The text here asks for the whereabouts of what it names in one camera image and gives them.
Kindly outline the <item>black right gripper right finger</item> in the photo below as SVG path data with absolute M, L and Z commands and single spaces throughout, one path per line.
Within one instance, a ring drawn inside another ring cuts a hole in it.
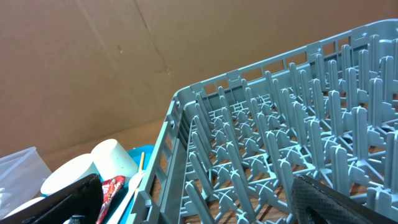
M 299 223 L 374 224 L 396 222 L 307 175 L 298 175 L 294 178 L 292 211 Z

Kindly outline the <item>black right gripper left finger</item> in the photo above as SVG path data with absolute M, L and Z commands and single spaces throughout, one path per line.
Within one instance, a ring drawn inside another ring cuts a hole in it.
M 73 215 L 95 223 L 103 203 L 98 174 L 90 174 L 37 203 L 1 220 L 1 223 L 63 223 Z

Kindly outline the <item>red snack wrapper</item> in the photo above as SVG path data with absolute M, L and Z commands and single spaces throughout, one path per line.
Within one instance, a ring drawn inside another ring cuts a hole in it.
M 116 177 L 113 177 L 112 179 L 105 180 L 102 183 L 103 203 L 96 224 L 101 224 L 101 222 L 104 220 L 109 210 L 112 199 L 124 187 L 125 181 L 126 181 L 125 176 L 118 175 Z

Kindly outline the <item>pale green bowl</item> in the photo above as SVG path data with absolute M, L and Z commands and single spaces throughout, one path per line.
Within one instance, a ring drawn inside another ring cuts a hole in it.
M 51 195 L 90 174 L 98 174 L 98 170 L 91 154 L 82 154 L 54 171 L 42 184 L 40 192 L 42 195 Z

